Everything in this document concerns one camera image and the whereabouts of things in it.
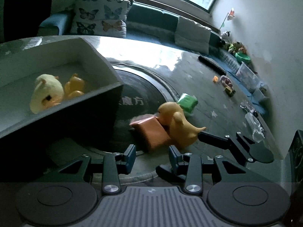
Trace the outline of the large orange rubber duck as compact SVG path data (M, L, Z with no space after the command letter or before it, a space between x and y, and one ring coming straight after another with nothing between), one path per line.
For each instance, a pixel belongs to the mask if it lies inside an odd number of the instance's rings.
M187 121L183 109L176 102L165 102L158 108L158 122L168 126L169 136L179 148L192 145L201 131L206 127L198 128Z

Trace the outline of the orange bean bag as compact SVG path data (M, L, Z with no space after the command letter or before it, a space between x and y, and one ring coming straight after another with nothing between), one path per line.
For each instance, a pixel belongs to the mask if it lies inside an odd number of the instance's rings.
M134 117L129 125L134 129L135 141L143 152L149 153L175 143L153 114Z

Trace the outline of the green bean bag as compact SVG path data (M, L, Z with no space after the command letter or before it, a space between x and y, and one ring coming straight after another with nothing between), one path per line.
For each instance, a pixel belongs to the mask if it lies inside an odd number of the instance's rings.
M177 104L184 110L184 112L192 113L194 108L198 104L198 100L195 96L182 93Z

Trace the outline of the small yellow rubber duck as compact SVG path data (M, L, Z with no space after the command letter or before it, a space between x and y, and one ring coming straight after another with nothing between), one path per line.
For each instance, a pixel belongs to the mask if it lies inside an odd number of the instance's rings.
M65 99L71 100L84 95L85 81L74 73L70 80L64 85Z

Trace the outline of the yellow plush chick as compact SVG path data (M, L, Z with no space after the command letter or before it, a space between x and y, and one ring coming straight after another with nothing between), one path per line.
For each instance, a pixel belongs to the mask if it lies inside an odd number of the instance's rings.
M35 89L31 96L30 110L37 114L47 108L58 105L64 97L64 89L58 76L42 74L35 80Z

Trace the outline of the black round turntable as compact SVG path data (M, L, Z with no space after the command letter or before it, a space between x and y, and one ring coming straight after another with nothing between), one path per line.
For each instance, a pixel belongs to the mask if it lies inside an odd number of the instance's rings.
M123 153L126 148L136 146L136 160L130 174L120 175L122 185L142 183L157 177L155 168L169 162L167 148L148 149L143 136L130 127L132 118L144 114L156 114L158 107L166 101L176 100L170 86L154 72L126 64L114 64L124 82L117 119L113 128L114 141L108 147L91 145L88 147L96 157L109 153Z

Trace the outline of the clear plastic bag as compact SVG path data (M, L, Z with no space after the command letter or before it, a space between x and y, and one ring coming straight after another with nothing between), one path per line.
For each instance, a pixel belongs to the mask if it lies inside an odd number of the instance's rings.
M264 128L258 120L258 113L255 108L246 100L240 103L240 107L245 110L245 119L252 130L252 138L254 142L260 143L265 139Z

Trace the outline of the yellow toy truck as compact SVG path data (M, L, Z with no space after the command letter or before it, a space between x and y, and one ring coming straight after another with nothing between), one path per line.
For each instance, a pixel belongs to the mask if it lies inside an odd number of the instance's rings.
M228 86L226 86L224 88L225 93L229 96L229 97L233 97L234 94L236 93L236 91Z

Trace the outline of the black remote control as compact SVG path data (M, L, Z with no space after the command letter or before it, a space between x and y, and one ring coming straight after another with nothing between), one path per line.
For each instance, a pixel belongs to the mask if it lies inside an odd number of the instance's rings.
M206 65L207 67L209 67L210 69L212 69L214 72L219 74L220 76L226 75L226 71L224 69L222 69L220 66L217 66L216 63L213 63L209 59L206 59L205 57L200 55L198 56L198 60L204 65Z

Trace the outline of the clear plastic storage box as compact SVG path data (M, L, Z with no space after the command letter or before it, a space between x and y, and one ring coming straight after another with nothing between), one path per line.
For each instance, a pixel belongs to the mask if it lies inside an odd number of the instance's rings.
M236 72L236 77L250 93L253 93L260 83L258 76L244 62Z

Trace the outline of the white cardboard box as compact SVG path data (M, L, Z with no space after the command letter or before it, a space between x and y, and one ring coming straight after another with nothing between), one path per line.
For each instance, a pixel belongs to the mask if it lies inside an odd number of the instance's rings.
M42 74L52 75L62 85L77 74L85 82L84 95L34 114L30 101L35 81ZM1 137L43 123L76 129L95 129L93 118L111 123L122 89L123 81L111 63L83 38L7 54L1 58Z

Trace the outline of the green plastic bowl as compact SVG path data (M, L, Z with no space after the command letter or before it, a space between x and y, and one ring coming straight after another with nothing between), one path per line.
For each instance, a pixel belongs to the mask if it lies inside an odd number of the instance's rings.
M241 63L248 64L251 61L251 58L248 55L243 54L243 53L236 53L235 58L238 61L238 63L240 63L240 64Z

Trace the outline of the white folded cushion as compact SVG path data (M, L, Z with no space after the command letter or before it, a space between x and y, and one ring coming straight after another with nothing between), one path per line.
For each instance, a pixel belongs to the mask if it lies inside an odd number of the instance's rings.
M175 31L175 44L203 54L209 53L211 29L180 16Z

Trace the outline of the butterfly print pillow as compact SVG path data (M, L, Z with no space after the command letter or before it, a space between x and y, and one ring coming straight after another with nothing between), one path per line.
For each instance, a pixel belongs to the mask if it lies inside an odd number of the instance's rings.
M70 33L125 38L134 0L76 0Z

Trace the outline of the small flag on stick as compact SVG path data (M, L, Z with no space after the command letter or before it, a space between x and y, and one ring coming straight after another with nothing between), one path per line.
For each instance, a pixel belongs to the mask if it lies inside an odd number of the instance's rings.
M223 22L221 23L220 30L225 26L226 21L231 21L235 17L235 10L232 8L227 14L226 17L224 18Z

